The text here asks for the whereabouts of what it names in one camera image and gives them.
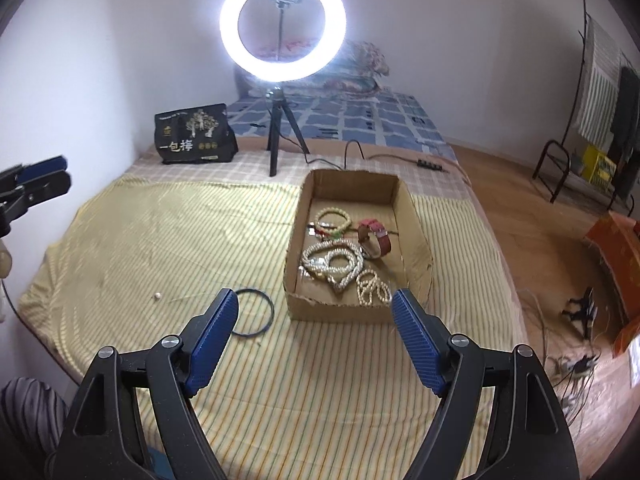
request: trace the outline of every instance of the black bag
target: black bag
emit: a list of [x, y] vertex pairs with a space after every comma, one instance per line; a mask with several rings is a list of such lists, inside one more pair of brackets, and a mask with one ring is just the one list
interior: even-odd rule
[[231, 162], [238, 152], [225, 104], [156, 115], [155, 140], [165, 164]]

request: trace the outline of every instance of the screw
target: screw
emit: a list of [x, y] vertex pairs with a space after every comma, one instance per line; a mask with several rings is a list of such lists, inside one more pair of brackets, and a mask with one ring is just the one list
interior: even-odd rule
[[531, 357], [533, 355], [533, 350], [530, 346], [520, 345], [518, 346], [518, 354], [520, 354], [522, 357]]
[[180, 342], [180, 340], [178, 339], [177, 336], [175, 335], [168, 335], [167, 337], [165, 337], [164, 339], [162, 339], [162, 346], [164, 346], [165, 348], [173, 348], [174, 346], [176, 346], [178, 343]]
[[98, 357], [100, 359], [106, 359], [113, 355], [113, 346], [103, 346], [98, 350]]
[[451, 342], [455, 345], [455, 346], [459, 346], [461, 348], [467, 346], [469, 344], [469, 338], [465, 335], [462, 334], [456, 334], [455, 336], [453, 336], [451, 338]]

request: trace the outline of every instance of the pearl necklace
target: pearl necklace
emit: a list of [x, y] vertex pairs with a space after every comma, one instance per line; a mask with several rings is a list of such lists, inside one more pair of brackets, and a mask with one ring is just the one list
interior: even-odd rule
[[[327, 249], [333, 249], [321, 260], [311, 260], [312, 254], [319, 251], [325, 251]], [[331, 266], [331, 260], [336, 256], [344, 256], [347, 258], [348, 263], [343, 267]], [[362, 272], [364, 266], [364, 258], [360, 253], [360, 247], [346, 238], [338, 238], [336, 240], [325, 240], [318, 242], [304, 251], [300, 258], [300, 263], [305, 268], [306, 272], [311, 274], [315, 278], [327, 280], [327, 282], [334, 288], [336, 292], [342, 292], [347, 285], [349, 285], [357, 275]], [[339, 282], [335, 281], [334, 274], [342, 276]]]
[[375, 270], [363, 270], [356, 278], [358, 285], [358, 302], [362, 306], [373, 306], [373, 294], [378, 295], [378, 299], [384, 305], [391, 304], [391, 289], [380, 280]]
[[[329, 213], [340, 215], [342, 218], [344, 218], [344, 222], [338, 225], [338, 227], [323, 227], [320, 223], [320, 219], [324, 215], [328, 215]], [[351, 217], [347, 214], [346, 211], [343, 211], [342, 209], [337, 207], [325, 207], [318, 212], [318, 214], [316, 215], [316, 219], [314, 220], [314, 228], [316, 229], [316, 232], [318, 232], [318, 234], [331, 236], [333, 238], [340, 237], [350, 225]]]

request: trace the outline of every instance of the pearl bead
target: pearl bead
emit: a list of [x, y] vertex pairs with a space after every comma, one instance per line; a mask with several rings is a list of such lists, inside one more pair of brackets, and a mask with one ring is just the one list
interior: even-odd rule
[[[328, 249], [331, 251], [328, 251], [321, 260], [311, 259], [312, 254]], [[347, 265], [343, 267], [332, 266], [331, 260], [337, 256], [346, 257]], [[342, 292], [362, 272], [364, 259], [357, 244], [346, 238], [339, 238], [324, 240], [306, 248], [302, 251], [300, 263], [311, 276], [327, 280], [336, 292]], [[342, 276], [342, 279], [337, 282], [335, 275]]]
[[391, 304], [391, 289], [385, 282], [380, 280], [375, 270], [363, 270], [356, 278], [356, 284], [358, 286], [358, 302], [360, 305], [373, 306], [374, 293], [380, 303], [384, 305]]
[[[338, 227], [322, 227], [320, 219], [323, 216], [328, 215], [329, 213], [340, 215], [342, 218], [344, 218], [344, 222], [338, 225]], [[318, 232], [318, 234], [331, 237], [341, 236], [349, 228], [350, 225], [351, 217], [347, 214], [346, 211], [343, 211], [338, 207], [325, 207], [318, 212], [318, 214], [316, 215], [316, 219], [314, 220], [314, 228], [316, 232]]]

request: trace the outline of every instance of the cardboard box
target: cardboard box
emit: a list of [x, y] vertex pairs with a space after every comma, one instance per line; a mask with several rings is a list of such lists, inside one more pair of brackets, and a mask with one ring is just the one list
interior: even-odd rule
[[[314, 279], [300, 265], [300, 254], [320, 241], [312, 227], [316, 213], [338, 207], [352, 220], [346, 237], [357, 243], [358, 223], [376, 218], [385, 226], [391, 252], [377, 260], [365, 260], [389, 284], [392, 293], [408, 287], [420, 304], [426, 305], [431, 290], [433, 257], [406, 184], [395, 175], [369, 171], [313, 170], [302, 185], [284, 271], [284, 289], [289, 317], [302, 321], [393, 323], [391, 310], [378, 300], [360, 306], [355, 281], [341, 294], [324, 280]], [[338, 225], [338, 215], [322, 222]]]

